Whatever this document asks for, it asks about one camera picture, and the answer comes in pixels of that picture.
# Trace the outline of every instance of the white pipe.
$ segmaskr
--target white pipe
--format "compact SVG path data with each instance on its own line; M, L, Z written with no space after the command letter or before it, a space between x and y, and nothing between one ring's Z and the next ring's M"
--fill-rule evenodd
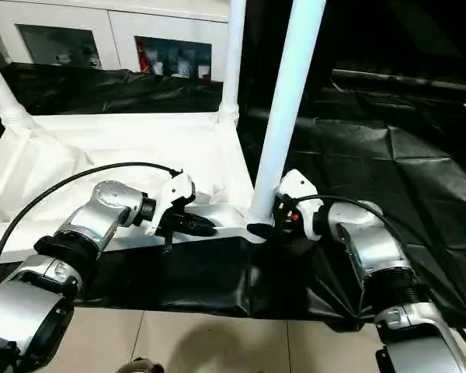
M223 82L223 99L219 111L238 116L238 82L242 62L243 26L246 0L231 0L228 26L228 52Z
M0 118L4 126L34 127L33 118L17 101L0 73Z
M272 221L276 189L287 159L324 10L325 0L294 0L292 5L254 197L247 217L249 223L269 224Z

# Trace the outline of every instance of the floor tile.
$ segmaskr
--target floor tile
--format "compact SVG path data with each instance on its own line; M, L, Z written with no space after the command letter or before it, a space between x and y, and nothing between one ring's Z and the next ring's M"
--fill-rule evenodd
M134 348L143 311L76 309L59 351L41 373L115 373Z
M335 333L322 322L288 322L292 373L379 373L382 348L373 325L358 333Z
M166 373L290 373L281 321L146 312L134 357Z

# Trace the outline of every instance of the black tarp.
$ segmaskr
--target black tarp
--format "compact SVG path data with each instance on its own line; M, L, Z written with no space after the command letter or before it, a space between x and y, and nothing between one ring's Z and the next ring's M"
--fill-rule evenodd
M15 64L5 77L33 114L214 111L221 100L217 83L128 71ZM258 98L249 102L262 101ZM251 105L238 126L252 179L267 101ZM421 239L399 227L410 258L447 321L466 326L462 105L341 92L306 97L286 165L293 168L321 193L372 200L414 228ZM0 276L16 266L1 265ZM262 246L229 239L180 244L169 254L162 248L104 253L81 304L352 325L371 316L360 299L341 248L286 237Z

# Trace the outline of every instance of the white tray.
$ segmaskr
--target white tray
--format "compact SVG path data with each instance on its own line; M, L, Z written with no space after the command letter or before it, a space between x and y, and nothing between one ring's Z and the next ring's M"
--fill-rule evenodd
M115 162L153 162L189 173L196 185L190 212L211 218L218 237L244 236L243 214L252 199L232 119L217 113L101 114L34 117L39 130L7 128L0 139L0 238L27 203L56 182ZM102 180L118 180L156 196L169 174L146 167L106 170L54 192L12 233L1 262L24 260L43 235L52 235ZM175 242L200 238L176 234ZM142 228L120 228L107 250L160 245Z

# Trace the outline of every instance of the white cabinet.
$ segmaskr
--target white cabinet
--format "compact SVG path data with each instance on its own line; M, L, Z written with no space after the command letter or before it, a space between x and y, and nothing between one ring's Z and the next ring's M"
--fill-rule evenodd
M0 2L0 37L12 62L120 68L106 10Z
M121 68L222 82L228 24L109 12Z
M228 3L0 1L0 37L12 62L127 68L222 82Z

